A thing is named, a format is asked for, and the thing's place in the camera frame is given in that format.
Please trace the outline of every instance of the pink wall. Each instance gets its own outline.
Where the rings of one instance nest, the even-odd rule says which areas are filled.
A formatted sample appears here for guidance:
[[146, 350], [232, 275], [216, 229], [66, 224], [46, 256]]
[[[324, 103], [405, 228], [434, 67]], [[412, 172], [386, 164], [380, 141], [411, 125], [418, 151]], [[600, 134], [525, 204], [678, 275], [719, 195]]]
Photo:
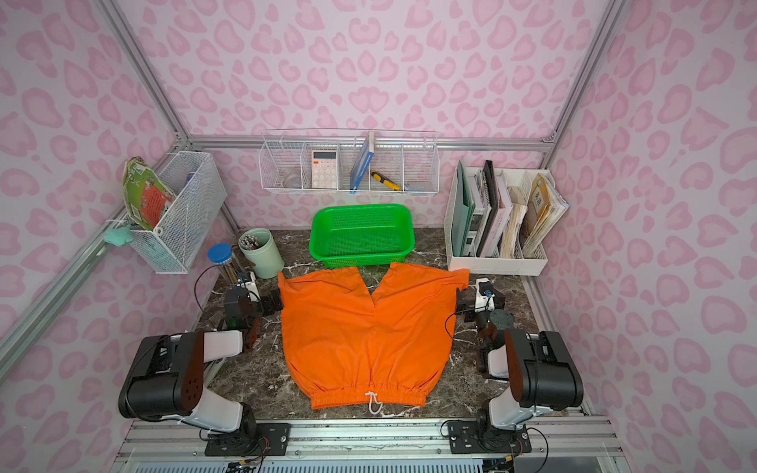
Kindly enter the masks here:
[[278, 128], [545, 136], [604, 1], [132, 0], [197, 134]]
[[483, 166], [491, 159], [495, 167], [535, 168], [541, 153], [531, 152], [440, 152], [439, 193], [431, 197], [339, 194], [271, 194], [260, 184], [257, 149], [205, 150], [216, 158], [229, 197], [226, 203], [239, 225], [245, 228], [310, 228], [313, 215], [324, 207], [358, 204], [402, 204], [410, 209], [416, 226], [441, 226], [457, 161]]
[[[156, 275], [131, 247], [114, 248], [0, 386], [0, 471], [107, 471], [131, 425], [117, 398], [139, 342], [191, 329], [207, 249], [230, 241], [217, 219], [187, 275]], [[218, 273], [198, 284], [204, 302]]]
[[636, 472], [757, 469], [757, 8], [637, 0], [553, 173], [540, 278]]
[[0, 338], [172, 139], [90, 2], [0, 6]]

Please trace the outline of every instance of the orange shorts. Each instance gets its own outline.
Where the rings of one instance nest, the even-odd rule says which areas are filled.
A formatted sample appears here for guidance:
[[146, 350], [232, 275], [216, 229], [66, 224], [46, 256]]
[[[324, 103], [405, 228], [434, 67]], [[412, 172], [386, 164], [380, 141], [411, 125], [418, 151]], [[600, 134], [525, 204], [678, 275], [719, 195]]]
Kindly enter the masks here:
[[376, 402], [424, 406], [447, 364], [444, 322], [468, 277], [392, 263], [370, 294], [357, 268], [279, 273], [284, 356], [313, 409], [368, 403], [369, 392]]

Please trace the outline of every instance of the dark marble countertop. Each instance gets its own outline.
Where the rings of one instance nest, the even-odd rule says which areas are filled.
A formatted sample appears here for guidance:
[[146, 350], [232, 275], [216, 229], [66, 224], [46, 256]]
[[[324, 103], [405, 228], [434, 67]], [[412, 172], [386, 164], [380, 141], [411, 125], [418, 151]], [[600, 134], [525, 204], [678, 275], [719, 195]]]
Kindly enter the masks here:
[[[273, 231], [279, 252], [287, 266], [284, 276], [294, 278], [309, 272], [324, 269], [308, 250], [310, 230]], [[421, 264], [435, 268], [447, 268], [442, 229], [415, 229], [415, 250], [405, 258], [405, 263]], [[388, 265], [361, 266], [359, 271], [369, 291], [378, 287]], [[471, 274], [470, 285], [481, 275]], [[516, 318], [516, 327], [538, 331], [531, 313], [523, 284], [519, 276], [486, 275], [494, 287], [506, 295], [505, 309]], [[276, 278], [258, 279], [257, 286], [265, 294], [277, 285]], [[212, 330], [223, 318], [223, 302], [220, 293], [223, 280], [217, 284], [198, 323], [200, 330]], [[463, 292], [472, 301], [474, 291]], [[260, 337], [250, 353], [226, 360], [209, 388], [230, 400], [250, 404], [257, 419], [351, 419], [371, 418], [367, 404], [340, 406], [312, 410], [310, 398], [294, 383], [284, 359], [280, 314], [264, 318]], [[482, 378], [475, 361], [478, 344], [474, 323], [464, 323], [457, 317], [455, 340], [450, 360], [444, 368], [436, 388], [428, 395], [424, 407], [384, 405], [382, 417], [461, 417], [474, 415], [476, 410], [492, 397], [501, 394], [507, 387], [503, 381]]]

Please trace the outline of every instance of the plastic basket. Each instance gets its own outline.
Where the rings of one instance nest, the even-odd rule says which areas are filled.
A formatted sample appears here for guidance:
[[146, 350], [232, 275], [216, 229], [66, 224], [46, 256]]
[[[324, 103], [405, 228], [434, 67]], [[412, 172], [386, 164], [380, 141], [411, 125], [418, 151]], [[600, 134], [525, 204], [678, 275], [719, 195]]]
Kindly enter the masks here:
[[310, 254], [328, 268], [402, 262], [415, 246], [413, 218], [399, 204], [328, 207], [310, 232]]
[[[187, 182], [190, 173], [194, 174]], [[180, 151], [158, 175], [177, 194], [176, 200], [154, 230], [132, 230], [131, 245], [156, 273], [186, 274], [226, 190], [209, 153]]]

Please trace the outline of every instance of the elastic waistband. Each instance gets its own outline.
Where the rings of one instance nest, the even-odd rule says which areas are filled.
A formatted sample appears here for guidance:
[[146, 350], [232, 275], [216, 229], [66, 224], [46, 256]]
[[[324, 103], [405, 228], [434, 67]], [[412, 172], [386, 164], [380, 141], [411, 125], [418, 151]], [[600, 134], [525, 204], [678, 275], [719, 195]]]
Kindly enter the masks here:
[[370, 400], [370, 396], [366, 396], [368, 392], [376, 393], [374, 402], [425, 406], [425, 394], [399, 386], [365, 386], [334, 389], [311, 394], [310, 402], [313, 409], [325, 409], [326, 407], [346, 406], [349, 404], [367, 404]]

